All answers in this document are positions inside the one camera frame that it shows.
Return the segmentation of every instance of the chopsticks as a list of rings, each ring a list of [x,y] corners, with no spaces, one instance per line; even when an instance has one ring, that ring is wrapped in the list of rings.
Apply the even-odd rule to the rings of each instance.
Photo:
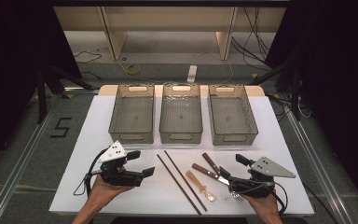
[[[179,175],[183,178],[183,180],[185,180],[187,186],[190,188],[191,192],[193,192],[194,196],[196,196],[197,201],[199,201],[199,203],[201,204],[202,208],[205,210],[205,212],[208,210],[206,209],[205,205],[203,204],[203,202],[201,201],[201,199],[199,198],[199,196],[197,195],[196,191],[193,190],[193,188],[191,188],[190,184],[188,183],[188,181],[185,179],[185,177],[182,175],[182,172],[180,172],[179,168],[176,166],[175,162],[173,162],[173,160],[171,159],[170,155],[168,155],[168,152],[166,150],[164,150],[165,154],[167,154],[168,158],[170,159],[170,161],[172,162],[173,166],[176,168],[176,170],[178,171]]]
[[[194,209],[196,209],[197,213],[199,215],[201,215],[200,210],[197,208],[197,206],[193,203],[193,201],[191,201],[191,199],[188,197],[187,193],[185,192],[185,190],[182,188],[182,186],[180,185],[180,183],[177,181],[177,179],[175,178],[175,176],[172,174],[172,172],[170,171],[170,168],[168,168],[168,166],[165,164],[165,162],[162,160],[162,158],[159,156],[159,154],[157,154],[159,160],[162,162],[162,164],[165,166],[165,168],[167,169],[168,173],[170,173],[170,175],[172,176],[173,180],[175,181],[176,185],[180,188],[180,190],[185,194],[185,196],[187,197],[188,201],[191,203],[191,205],[193,205]]]

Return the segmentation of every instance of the black cable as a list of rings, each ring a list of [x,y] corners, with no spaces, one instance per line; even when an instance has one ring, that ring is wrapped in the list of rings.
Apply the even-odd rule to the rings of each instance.
[[[97,162],[97,160],[101,157],[101,155],[104,154],[104,152],[108,149],[109,147],[107,147],[106,149],[102,150],[100,153],[98,153],[97,157],[95,157],[94,161],[91,164],[91,167],[89,168],[89,172],[86,174],[85,180],[84,180],[84,184],[86,185],[86,190],[87,190],[87,195],[90,195],[91,192],[91,177],[93,176],[92,173],[92,168],[94,168],[95,163]]]
[[[253,67],[253,68],[255,68],[255,69],[263,70],[263,71],[268,71],[268,72],[271,71],[270,69],[265,69],[265,68],[261,68],[261,67],[256,67],[256,66],[254,66],[254,65],[249,64],[249,63],[246,61],[245,56],[248,57],[248,58],[251,58],[251,59],[258,60],[258,61],[260,61],[261,63],[263,63],[264,65],[266,65],[266,63],[265,63],[263,60],[261,60],[260,58],[258,58],[257,56],[255,56],[251,51],[249,51],[249,50],[246,49],[245,47],[241,46],[240,43],[238,43],[238,41],[237,41],[234,37],[231,37],[231,39],[232,39],[231,43],[232,43],[233,47],[234,47],[239,53],[242,54],[243,60],[245,61],[245,63],[246,63],[248,66]]]
[[[286,197],[286,204],[283,204],[281,198],[272,190],[271,194],[278,200],[278,202],[281,204],[281,210],[279,211],[279,214],[282,215],[284,213],[284,211],[286,211],[287,208],[287,204],[289,204],[289,198],[287,197],[287,192],[284,189],[284,187],[280,184],[278,184],[277,182],[275,182],[276,185],[278,185],[279,187],[281,187],[281,189],[283,189],[284,192],[284,196]]]
[[[290,112],[290,109],[288,109],[286,111],[286,113],[284,113],[284,115],[278,120],[278,123],[281,122],[281,120]]]
[[[88,73],[88,74],[92,74],[93,76],[97,77],[98,79],[103,79],[102,77],[98,77],[97,75],[95,75],[94,73],[92,72],[81,72],[81,73]]]
[[[316,196],[316,194],[310,189],[310,187],[308,187],[308,185],[306,183],[304,183],[304,181],[301,181],[301,183],[313,195],[313,197],[315,197],[315,199],[321,204],[321,206],[324,208],[324,210],[326,210],[327,214],[333,219],[334,223],[338,224],[338,221],[333,216],[333,214],[330,212],[330,210],[327,208],[327,206],[324,204],[324,202],[322,202],[322,200],[318,196]]]
[[[95,60],[97,60],[97,59],[103,57],[102,54],[91,53],[91,52],[88,52],[88,51],[81,51],[80,53],[74,55],[74,57],[77,57],[77,56],[79,56],[79,55],[82,54],[82,53],[88,53],[88,54],[91,54],[91,55],[95,55],[95,56],[97,56],[97,57],[94,58],[94,59],[91,59],[91,60],[89,60],[89,61],[87,61],[87,62],[77,62],[77,63],[89,63],[89,62],[95,61]]]
[[[245,11],[245,14],[246,14],[246,17],[248,19],[248,22],[249,22],[249,24],[250,24],[250,26],[252,28],[252,32],[250,33],[250,35],[248,37],[248,40],[249,40],[249,38],[250,38],[250,36],[252,34],[255,34],[255,37],[256,37],[256,40],[257,40],[257,45],[258,45],[259,50],[260,50],[260,54],[265,59],[264,54],[267,55],[266,49],[269,49],[269,48],[267,48],[267,46],[264,44],[264,41],[262,40],[261,36],[258,33],[258,14],[260,12],[260,8],[259,7],[255,8],[255,23],[254,23],[254,25],[252,25],[252,22],[251,22],[251,19],[249,17],[249,14],[248,14],[248,12],[246,10],[246,7],[244,7],[243,9]]]
[[[280,114],[275,114],[275,116],[281,116],[284,114],[284,103],[281,102],[278,98],[274,97],[273,94],[267,94],[267,97],[270,99],[270,101],[275,101],[278,102],[278,104],[282,107],[282,113]]]

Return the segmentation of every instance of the gray translucent bin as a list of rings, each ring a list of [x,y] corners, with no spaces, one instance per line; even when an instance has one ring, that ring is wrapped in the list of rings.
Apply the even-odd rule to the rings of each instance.
[[[121,144],[152,144],[154,85],[119,85],[109,133]]]
[[[164,84],[159,133],[163,144],[200,143],[202,114],[198,84]]]
[[[258,130],[243,85],[210,85],[208,104],[215,146],[254,142]]]

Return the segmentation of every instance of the human hand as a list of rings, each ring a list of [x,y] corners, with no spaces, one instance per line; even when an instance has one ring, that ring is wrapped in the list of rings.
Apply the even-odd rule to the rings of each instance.
[[[105,183],[103,178],[97,175],[91,193],[73,223],[90,223],[92,218],[115,199],[118,194],[133,188],[134,187],[113,186]]]
[[[270,194],[267,198],[252,198],[244,194],[241,196],[249,202],[264,223],[282,223],[281,216],[278,211],[277,199],[272,194]]]
[[[134,187],[113,186],[105,183],[103,178],[100,175],[97,175],[86,203],[94,204],[102,209],[115,199],[118,194],[133,188]]]

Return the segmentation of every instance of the wire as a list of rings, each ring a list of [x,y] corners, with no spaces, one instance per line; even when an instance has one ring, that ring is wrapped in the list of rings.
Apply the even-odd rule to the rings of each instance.
[[[309,114],[308,114],[308,115],[305,115],[305,114],[302,112],[302,109],[301,109],[301,107],[300,107],[300,101],[301,101],[301,98],[298,99],[298,103],[297,103],[298,111],[300,112],[300,114],[301,114],[304,118],[306,118],[306,119],[310,118],[310,116],[312,115],[312,111],[310,110]]]
[[[81,73],[88,73],[88,74],[92,74],[93,76],[97,77],[98,79],[103,79],[102,77],[98,77],[97,75],[95,75],[94,73],[92,72],[81,72]]]
[[[93,58],[93,59],[91,59],[91,60],[88,60],[87,62],[77,62],[77,63],[90,63],[90,62],[92,62],[92,61],[95,61],[95,60],[97,60],[97,59],[103,57],[102,54],[91,53],[91,52],[88,52],[88,51],[81,51],[80,53],[74,55],[74,57],[77,57],[77,56],[79,56],[80,54],[83,54],[83,53],[88,53],[88,54],[90,54],[90,55],[94,55],[94,56],[97,56],[97,57],[96,57],[96,58]]]
[[[109,147],[107,147],[106,149],[102,150],[100,153],[98,153],[98,155],[95,157],[94,161],[92,161],[91,163],[91,166],[89,168],[89,171],[85,174],[83,180],[80,182],[80,184],[77,186],[77,188],[75,189],[74,191],[74,195],[75,196],[79,196],[79,195],[83,195],[84,192],[85,192],[85,189],[87,190],[87,195],[90,195],[90,192],[91,192],[91,184],[90,184],[90,181],[91,181],[91,178],[94,176],[94,175],[98,175],[100,172],[97,171],[97,172],[92,172],[92,168],[94,168],[94,165],[95,163],[97,162],[97,160],[101,157],[101,155],[104,154],[104,152],[108,149]],[[80,188],[80,186],[84,183],[85,185],[85,188],[83,189],[83,192],[80,193],[80,194],[77,194],[77,190]]]
[[[267,97],[269,98],[270,101],[274,101],[274,102],[277,102],[281,105],[282,107],[282,113],[280,114],[275,114],[275,116],[281,116],[284,114],[284,111],[285,111],[285,106],[286,106],[286,102],[285,101],[282,101],[281,99],[277,98],[274,96],[275,93],[270,93],[270,94],[267,94]]]
[[[257,187],[254,187],[252,189],[247,189],[246,191],[241,191],[241,192],[237,192],[239,194],[244,194],[244,193],[247,193],[247,192],[250,192],[250,191],[254,191],[254,190],[257,190],[257,189],[261,189],[261,188],[266,188],[267,187],[267,184],[260,184],[259,186]]]
[[[278,123],[281,122],[281,120],[286,117],[286,115],[290,112],[290,109],[287,109],[286,113],[284,113],[284,115],[278,120]]]
[[[252,32],[250,33],[249,37],[248,37],[248,40],[250,38],[250,36],[252,34],[255,34],[255,37],[256,37],[256,40],[257,40],[257,45],[259,47],[259,50],[260,50],[260,54],[262,55],[262,57],[265,59],[265,56],[264,54],[267,55],[266,51],[269,50],[269,48],[264,44],[263,40],[261,39],[261,36],[260,34],[258,33],[258,23],[259,23],[259,20],[258,20],[258,14],[260,12],[260,8],[259,7],[255,7],[255,22],[254,22],[254,25],[252,25],[252,22],[251,22],[251,19],[249,17],[249,14],[246,10],[246,7],[243,8],[244,11],[245,11],[245,14],[246,14],[246,18],[248,19],[248,22],[252,28]]]
[[[258,60],[258,61],[261,62],[262,64],[266,65],[266,63],[265,63],[263,60],[261,60],[259,57],[257,57],[255,54],[253,54],[250,50],[248,50],[248,49],[246,48],[246,45],[247,45],[247,42],[248,42],[249,38],[246,40],[244,46],[242,46],[234,37],[231,37],[231,39],[232,39],[232,41],[234,41],[234,42],[231,41],[232,45],[234,46],[234,48],[235,48],[237,51],[239,51],[240,53],[242,53],[242,55],[243,55],[243,60],[244,60],[245,62],[246,62],[246,59],[245,59],[244,57],[246,56],[246,57],[248,57],[248,58]],[[259,68],[259,67],[255,67],[255,66],[252,66],[252,67],[257,68],[257,69],[260,69],[260,70],[270,71],[270,69],[264,69],[264,68]]]
[[[220,84],[224,84],[224,83],[230,81],[232,78],[234,78],[234,72],[232,71],[231,64],[230,64],[228,61],[225,61],[225,60],[222,60],[222,59],[218,58],[217,56],[215,56],[215,55],[212,54],[211,52],[202,52],[202,53],[200,53],[199,55],[197,55],[196,59],[194,60],[194,65],[197,65],[197,59],[198,59],[202,54],[206,54],[206,53],[211,54],[212,56],[215,57],[215,59],[217,59],[217,60],[219,60],[219,61],[222,61],[222,62],[225,62],[225,63],[228,64],[228,66],[229,66],[229,70],[231,71],[231,77],[228,78],[227,80],[221,82]]]
[[[103,45],[103,46],[100,46],[100,47],[97,47],[97,48],[88,50],[88,52],[93,52],[94,50],[98,50],[98,51],[99,51],[99,49],[104,49],[104,48],[107,48],[107,47],[108,47],[107,45]]]
[[[287,192],[286,190],[284,189],[284,187],[280,184],[278,184],[277,182],[275,182],[276,185],[278,185],[279,187],[281,187],[281,189],[283,190],[284,192],[284,196],[286,198],[286,204],[283,204],[281,198],[272,190],[271,191],[271,194],[278,200],[278,202],[281,204],[281,210],[279,211],[279,214],[282,215],[284,213],[284,211],[286,211],[286,208],[287,208],[287,204],[289,204],[289,198],[287,197]]]
[[[304,183],[304,181],[301,181],[301,183],[313,195],[313,197],[315,197],[315,199],[321,204],[321,206],[324,208],[324,210],[326,210],[327,214],[333,219],[334,223],[338,224],[338,221],[333,216],[333,214],[330,212],[330,210],[328,210],[328,208],[324,204],[324,202],[322,202],[322,200],[318,196],[316,196],[316,194],[310,189],[310,187],[306,183]]]
[[[138,80],[143,80],[143,81],[149,81],[149,82],[153,82],[153,83],[171,83],[171,81],[168,81],[168,80],[153,80],[153,79],[148,79],[148,78],[142,78],[142,77],[134,77],[134,76],[131,76],[130,74],[128,74],[127,72],[127,69],[123,66],[123,64],[121,62],[119,62],[117,60],[117,63],[118,65],[120,65],[120,67],[123,69],[124,71],[124,74],[129,77],[129,78],[132,78],[132,79],[138,79]]]

